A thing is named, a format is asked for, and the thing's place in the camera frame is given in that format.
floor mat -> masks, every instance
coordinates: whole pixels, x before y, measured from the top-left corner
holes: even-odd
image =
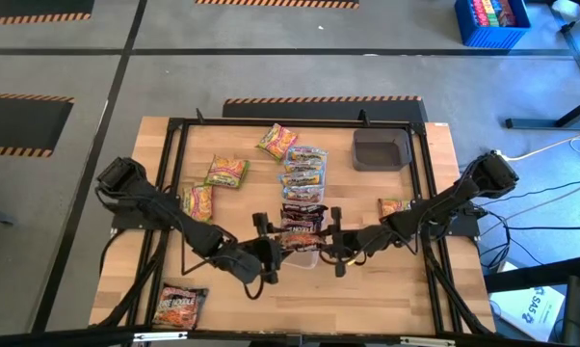
[[[67,96],[0,93],[0,155],[49,157],[73,102]]]
[[[310,7],[324,9],[358,9],[358,0],[195,0],[202,5],[243,5],[243,6],[280,6]]]
[[[94,0],[0,0],[0,25],[84,20]]]
[[[356,120],[361,111],[370,120],[427,121],[422,97],[412,95],[231,98],[223,117]]]

plastic bin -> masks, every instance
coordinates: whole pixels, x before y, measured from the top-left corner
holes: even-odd
[[[516,27],[483,27],[474,21],[472,0],[457,0],[455,12],[460,25],[461,40],[470,47],[511,49],[530,30],[530,19],[523,0],[509,0]]]

chip bag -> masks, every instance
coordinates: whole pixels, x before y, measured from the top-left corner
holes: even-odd
[[[380,218],[409,208],[409,200],[378,199]]]
[[[196,186],[183,189],[183,212],[200,222],[213,218],[213,186]]]
[[[298,137],[299,135],[287,128],[274,124],[256,147],[263,149],[277,161],[280,161],[288,148],[297,142]]]
[[[309,171],[301,173],[283,173],[278,176],[284,187],[301,187],[306,185],[322,185],[323,172]]]
[[[325,196],[324,186],[285,187],[281,197],[297,202],[320,203]]]
[[[195,329],[207,294],[208,289],[188,289],[164,283],[153,324]]]
[[[292,203],[283,203],[281,205],[281,210],[283,212],[298,212],[298,213],[315,213],[321,215],[329,208],[324,205],[311,204],[311,205],[297,205]]]
[[[209,168],[209,173],[204,178],[204,184],[239,188],[249,167],[248,160],[224,159],[216,155]]]
[[[320,159],[311,159],[305,161],[286,160],[283,168],[287,173],[300,173],[305,171],[321,171],[324,168],[324,162]]]
[[[292,221],[311,221],[311,222],[322,222],[324,217],[321,213],[302,213],[302,212],[281,212],[281,219],[289,219]]]
[[[327,151],[316,147],[292,147],[288,150],[288,160],[305,161],[318,159],[322,162],[327,160]]]
[[[325,245],[323,237],[311,232],[286,231],[276,237],[285,251],[314,251]]]

wooden table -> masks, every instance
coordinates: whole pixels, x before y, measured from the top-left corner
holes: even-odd
[[[142,163],[154,182],[166,134],[167,118],[143,118],[133,158]],[[457,159],[447,124],[427,123],[438,191],[459,176]],[[201,183],[213,155],[250,160],[250,170],[240,190],[215,188],[216,224],[239,240],[256,236],[251,214],[267,212],[279,224],[281,206],[277,173],[282,167],[254,146],[266,132],[263,127],[190,126],[179,191]],[[329,151],[325,204],[342,208],[342,227],[364,227],[378,222],[377,198],[412,199],[409,168],[398,173],[360,173],[352,167],[350,148],[353,129],[296,128],[298,145]],[[420,150],[418,139],[414,139]],[[170,166],[174,162],[172,149]],[[427,197],[424,165],[419,161],[423,196]],[[166,181],[170,182],[171,167]],[[125,232],[106,255],[104,270],[93,304],[90,322],[105,318],[132,284],[143,233]],[[476,247],[467,238],[448,237],[455,284],[461,295],[493,330],[488,294]],[[338,279],[332,266],[323,262],[312,270],[282,265],[279,283],[266,285],[262,297],[249,300],[242,284],[230,274],[204,266],[183,278],[180,275],[180,242],[171,233],[163,281],[189,287],[209,288],[209,296],[198,323],[199,329],[238,332],[285,332],[305,334],[434,334],[423,255],[389,248],[369,258],[362,267],[351,266]],[[199,261],[188,252],[187,262]],[[141,299],[137,322],[143,322],[148,287]],[[451,329],[446,295],[440,288],[444,325]]]

concrete floor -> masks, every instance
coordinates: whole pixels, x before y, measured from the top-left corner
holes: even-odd
[[[137,3],[97,1],[90,22],[2,26],[0,46],[123,47]],[[463,49],[452,4],[364,0],[353,12],[149,1],[136,47]],[[533,29],[516,48],[567,48],[549,9],[528,9]],[[0,209],[20,222],[0,227],[0,334],[25,332],[31,323],[118,61],[0,56],[1,93],[76,97],[50,159],[0,157]],[[516,156],[574,134],[506,130],[502,122],[566,113],[580,103],[580,71],[568,57],[132,57],[97,171],[131,153],[143,116],[193,117],[198,107],[206,117],[219,117],[229,97],[370,94],[423,96],[429,120],[451,124],[458,160],[464,164],[492,148]],[[567,145],[513,165],[521,176],[516,194],[580,179],[580,154]],[[508,216],[522,203],[529,206],[557,194],[491,207]],[[110,220],[89,196],[49,329],[87,325]],[[484,218],[481,227],[492,223]],[[580,193],[511,225],[580,226]],[[482,247],[497,245],[503,237],[502,231],[493,231]],[[580,256],[580,231],[516,231],[514,238],[543,262]],[[510,258],[533,264],[517,246]]]

